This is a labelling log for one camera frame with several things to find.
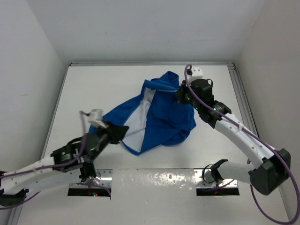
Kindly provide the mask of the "blue zip-up jacket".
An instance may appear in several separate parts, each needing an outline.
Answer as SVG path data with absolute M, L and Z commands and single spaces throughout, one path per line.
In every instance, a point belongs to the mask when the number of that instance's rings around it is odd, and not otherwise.
M 136 156 L 160 145 L 178 145 L 196 127 L 193 107 L 176 98 L 179 88 L 179 76 L 172 71 L 145 80 L 139 95 L 113 108 L 103 120 L 129 127 L 122 143 Z

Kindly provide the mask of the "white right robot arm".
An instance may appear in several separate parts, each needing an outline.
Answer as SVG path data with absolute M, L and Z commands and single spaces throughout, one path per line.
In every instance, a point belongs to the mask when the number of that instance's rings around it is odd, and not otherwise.
M 212 80 L 196 79 L 191 88 L 183 81 L 176 97 L 179 103 L 193 106 L 202 121 L 226 136 L 251 161 L 251 165 L 242 165 L 221 159 L 202 170 L 205 183 L 234 179 L 252 185 L 262 195 L 269 195 L 289 178 L 290 153 L 281 149 L 274 154 L 275 148 L 264 146 L 226 105 L 214 100 Z

